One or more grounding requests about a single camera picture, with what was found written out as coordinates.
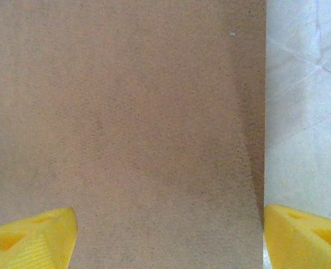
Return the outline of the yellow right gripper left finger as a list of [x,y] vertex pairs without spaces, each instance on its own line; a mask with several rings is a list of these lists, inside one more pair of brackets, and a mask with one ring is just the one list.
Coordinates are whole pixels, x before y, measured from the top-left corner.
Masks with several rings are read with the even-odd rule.
[[0,269],[68,269],[77,239],[73,208],[0,226]]

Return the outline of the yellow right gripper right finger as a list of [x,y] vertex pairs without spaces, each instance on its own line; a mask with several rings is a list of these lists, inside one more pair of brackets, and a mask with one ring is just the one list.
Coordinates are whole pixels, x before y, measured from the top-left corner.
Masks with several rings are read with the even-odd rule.
[[331,219],[267,205],[264,239],[273,269],[331,269]]

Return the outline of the brown fibreboard backing board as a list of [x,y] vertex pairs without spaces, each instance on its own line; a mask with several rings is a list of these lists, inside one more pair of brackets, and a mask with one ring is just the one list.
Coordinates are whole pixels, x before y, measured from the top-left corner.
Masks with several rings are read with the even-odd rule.
[[0,0],[0,225],[72,207],[69,269],[262,269],[265,0]]

